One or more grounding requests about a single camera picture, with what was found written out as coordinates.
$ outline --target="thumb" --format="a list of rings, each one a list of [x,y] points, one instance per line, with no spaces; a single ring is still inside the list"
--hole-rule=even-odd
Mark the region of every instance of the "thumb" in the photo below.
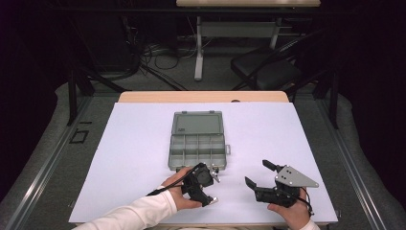
[[[202,206],[202,203],[198,202],[198,201],[194,201],[191,199],[187,200],[188,202],[186,202],[186,207],[188,209],[193,209],[193,208],[200,208]]]
[[[268,204],[268,210],[274,211],[275,213],[283,216],[284,212],[286,212],[286,208],[282,207],[278,204],[270,203]]]

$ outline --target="chair leg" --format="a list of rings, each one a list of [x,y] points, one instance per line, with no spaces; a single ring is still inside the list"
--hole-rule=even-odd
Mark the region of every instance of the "chair leg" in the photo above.
[[[292,103],[294,104],[296,100],[296,92],[293,93],[292,95]]]
[[[234,86],[234,88],[232,88],[232,90],[239,90],[239,89],[241,89],[241,88],[243,88],[245,86],[247,86],[247,83],[242,81],[238,85]]]
[[[313,91],[314,99],[323,99],[330,90],[328,118],[334,128],[338,129],[337,125],[337,104],[338,104],[338,81],[339,74],[337,70],[328,72],[327,78],[320,80]]]
[[[308,78],[306,80],[302,80],[300,82],[297,82],[295,85],[287,88],[284,90],[284,92],[286,93],[287,96],[296,94],[296,92],[298,91],[298,89],[304,87],[305,85],[307,85],[308,83],[315,81],[317,79],[319,79],[322,75],[324,75],[325,73],[327,73],[326,70],[320,71],[319,73],[317,73],[316,75],[312,76],[311,78]]]

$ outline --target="white table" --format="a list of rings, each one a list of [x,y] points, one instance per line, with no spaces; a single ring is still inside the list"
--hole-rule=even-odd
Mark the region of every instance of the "white table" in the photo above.
[[[135,101],[142,101],[140,96],[145,95],[146,103],[125,103],[131,97],[121,99],[122,103],[114,106],[69,221],[80,223],[98,218],[113,208],[145,196],[171,176],[168,158],[173,113],[184,110],[222,111],[224,135],[226,144],[231,146],[231,155],[227,156],[226,170],[218,175],[221,182],[204,190],[219,201],[204,208],[183,210],[163,220],[161,225],[284,225],[279,215],[266,210],[266,203],[256,202],[254,192],[245,185],[244,176],[248,176],[260,187],[275,186],[276,173],[263,167],[262,159],[290,165],[318,182],[319,188],[308,189],[315,212],[313,220],[318,224],[337,221],[293,104],[243,100],[255,95],[268,95],[269,98],[272,93],[283,94],[213,92],[214,97],[228,95],[225,96],[227,100],[238,99],[241,103],[213,103],[210,91],[132,94]],[[156,101],[149,98],[153,98],[153,94],[163,101],[154,103]],[[173,103],[173,94],[189,95],[194,102],[200,102],[206,94],[210,103]],[[191,99],[179,98],[180,102]]]

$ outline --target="black chair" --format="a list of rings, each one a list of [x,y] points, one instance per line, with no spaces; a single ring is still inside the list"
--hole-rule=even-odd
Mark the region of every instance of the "black chair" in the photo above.
[[[319,30],[300,36],[275,50],[265,46],[234,57],[231,69],[242,82],[233,90],[249,86],[254,90],[282,90],[288,96],[295,96],[300,87],[317,80],[326,72],[323,69],[306,71],[305,64],[309,61],[303,59],[308,53],[317,53],[323,48],[321,43],[324,36],[325,30]]]

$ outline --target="black cable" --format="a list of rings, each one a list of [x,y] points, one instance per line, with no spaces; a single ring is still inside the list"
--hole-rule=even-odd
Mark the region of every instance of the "black cable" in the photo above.
[[[181,182],[186,176],[188,176],[191,172],[193,172],[195,169],[202,167],[202,165],[204,166],[203,163],[199,163],[197,165],[195,165],[191,170],[189,170],[188,172],[186,172],[186,174],[184,174],[182,177],[180,177],[179,179],[177,179],[175,182],[169,184],[167,187],[164,187],[162,189],[158,189],[158,190],[154,190],[152,192],[150,192],[149,194],[147,194],[147,196],[155,196],[155,195],[159,195],[161,194],[163,191],[166,191],[170,188],[173,187],[178,187],[176,184]]]
[[[168,75],[165,75],[165,74],[163,74],[163,73],[161,73],[161,72],[159,72],[157,70],[154,70],[154,69],[148,67],[147,65],[141,64],[141,68],[146,70],[148,73],[150,73],[151,75],[153,75],[157,79],[165,82],[166,84],[168,84],[169,86],[171,86],[173,89],[175,89],[177,91],[182,91],[182,89],[188,90],[182,84],[176,82],[174,79],[172,79]]]
[[[305,200],[305,199],[302,199],[302,198],[300,198],[298,196],[292,195],[292,194],[288,193],[287,191],[284,191],[284,190],[278,190],[278,191],[284,193],[287,196],[291,196],[291,197],[293,197],[293,198],[295,198],[297,200],[300,200],[301,202],[306,204],[307,205],[307,210],[308,210],[308,215],[311,217],[311,216],[314,215],[314,213],[313,213],[313,207],[311,207],[311,204],[310,204],[310,195],[307,193],[305,188],[301,187],[301,189],[304,190],[304,192],[306,193],[308,201]]]
[[[175,68],[175,67],[179,64],[179,57],[178,57],[177,55],[175,55],[176,62],[175,62],[172,66],[170,66],[170,67],[161,67],[161,66],[158,65],[158,57],[161,57],[161,56],[163,56],[163,55],[157,55],[157,56],[155,56],[155,60],[154,60],[154,65],[155,65],[158,69],[161,69],[161,70],[169,70],[169,69]]]

